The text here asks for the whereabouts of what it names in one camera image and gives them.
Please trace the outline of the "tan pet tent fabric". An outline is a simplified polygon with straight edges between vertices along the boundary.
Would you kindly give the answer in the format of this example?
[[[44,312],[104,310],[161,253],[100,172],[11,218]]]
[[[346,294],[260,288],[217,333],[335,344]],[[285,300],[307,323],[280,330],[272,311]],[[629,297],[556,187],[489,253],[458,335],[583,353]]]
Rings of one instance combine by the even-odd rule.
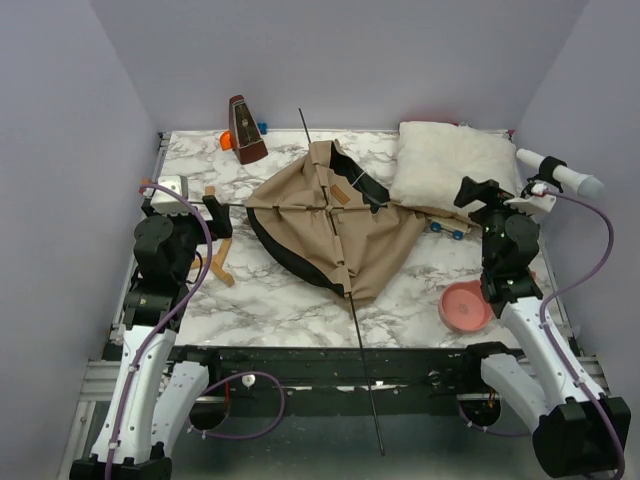
[[[311,143],[244,205],[276,262],[357,304],[376,299],[426,228],[424,213],[394,203],[336,140]]]

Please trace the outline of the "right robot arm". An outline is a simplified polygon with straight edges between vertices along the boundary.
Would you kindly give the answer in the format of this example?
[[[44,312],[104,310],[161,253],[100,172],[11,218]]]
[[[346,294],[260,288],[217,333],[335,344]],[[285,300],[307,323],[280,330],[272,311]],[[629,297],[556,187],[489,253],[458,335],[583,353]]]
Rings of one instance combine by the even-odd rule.
[[[631,411],[608,395],[579,362],[548,315],[551,298],[534,280],[530,263],[539,252],[539,225],[494,180],[464,177],[457,207],[482,208],[470,219],[482,229],[481,292],[496,320],[517,339],[529,361],[526,372],[513,355],[494,351],[464,362],[460,379],[469,390],[488,386],[526,425],[536,458],[552,478],[626,471],[624,447]]]

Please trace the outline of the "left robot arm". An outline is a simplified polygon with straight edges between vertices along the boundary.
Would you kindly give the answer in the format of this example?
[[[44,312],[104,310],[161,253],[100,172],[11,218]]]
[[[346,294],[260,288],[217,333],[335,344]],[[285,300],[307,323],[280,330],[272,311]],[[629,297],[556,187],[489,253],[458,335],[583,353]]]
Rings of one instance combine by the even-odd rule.
[[[89,455],[72,463],[72,479],[168,479],[171,454],[196,398],[214,393],[222,372],[212,357],[178,360],[164,385],[164,371],[191,296],[212,259],[205,256],[193,284],[188,275],[198,246],[233,233],[229,207],[213,189],[202,203],[205,220],[178,200],[173,207],[149,198],[134,230],[137,273],[123,301],[123,346],[111,403]]]

